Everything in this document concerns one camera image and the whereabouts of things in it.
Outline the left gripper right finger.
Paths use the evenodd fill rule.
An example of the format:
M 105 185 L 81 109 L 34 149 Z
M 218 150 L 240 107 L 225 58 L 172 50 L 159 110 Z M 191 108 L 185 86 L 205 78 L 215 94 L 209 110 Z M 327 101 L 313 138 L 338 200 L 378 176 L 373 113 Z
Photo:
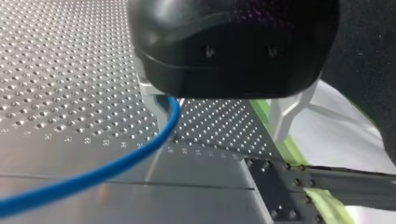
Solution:
M 275 142 L 286 140 L 294 118 L 310 105 L 319 80 L 320 77 L 304 91 L 270 101 L 269 134 Z

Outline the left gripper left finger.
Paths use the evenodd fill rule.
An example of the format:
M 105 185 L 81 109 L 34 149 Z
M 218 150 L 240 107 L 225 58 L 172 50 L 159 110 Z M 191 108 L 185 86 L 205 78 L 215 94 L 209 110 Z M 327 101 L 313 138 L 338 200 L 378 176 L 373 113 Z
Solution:
M 135 68 L 143 103 L 155 116 L 158 129 L 162 131 L 171 117 L 171 106 L 168 101 L 169 97 L 148 81 L 144 65 L 138 58 L 135 59 Z

